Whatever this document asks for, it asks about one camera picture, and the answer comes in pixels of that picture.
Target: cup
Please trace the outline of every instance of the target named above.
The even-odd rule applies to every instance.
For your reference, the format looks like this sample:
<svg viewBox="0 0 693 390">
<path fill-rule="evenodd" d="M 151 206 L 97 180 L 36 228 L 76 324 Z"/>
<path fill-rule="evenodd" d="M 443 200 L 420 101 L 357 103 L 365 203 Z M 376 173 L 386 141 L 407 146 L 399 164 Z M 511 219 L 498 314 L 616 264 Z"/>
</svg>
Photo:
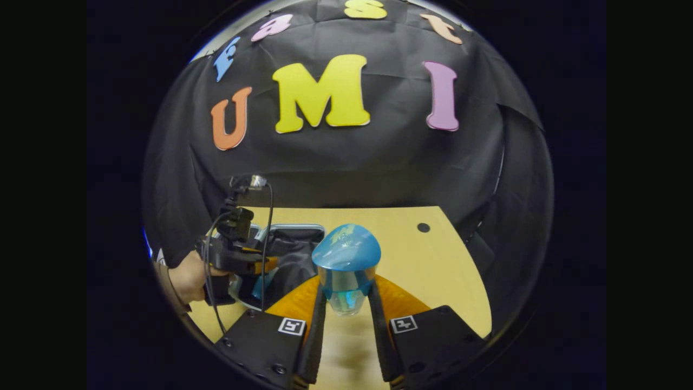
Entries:
<svg viewBox="0 0 693 390">
<path fill-rule="evenodd" d="M 322 291 L 338 316 L 358 313 L 376 277 L 380 244 L 368 229 L 348 223 L 332 230 L 313 251 Z"/>
</svg>

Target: person's hand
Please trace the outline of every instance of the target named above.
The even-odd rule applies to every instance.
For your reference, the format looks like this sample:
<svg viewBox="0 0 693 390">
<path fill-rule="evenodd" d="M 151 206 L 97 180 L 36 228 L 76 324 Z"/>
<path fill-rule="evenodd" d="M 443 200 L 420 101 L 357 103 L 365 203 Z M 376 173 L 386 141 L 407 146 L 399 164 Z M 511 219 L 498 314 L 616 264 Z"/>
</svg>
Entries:
<svg viewBox="0 0 693 390">
<path fill-rule="evenodd" d="M 211 267 L 212 276 L 228 275 L 230 272 Z M 204 300 L 204 262 L 197 251 L 192 251 L 180 264 L 168 270 L 168 277 L 183 305 L 193 300 Z"/>
</svg>

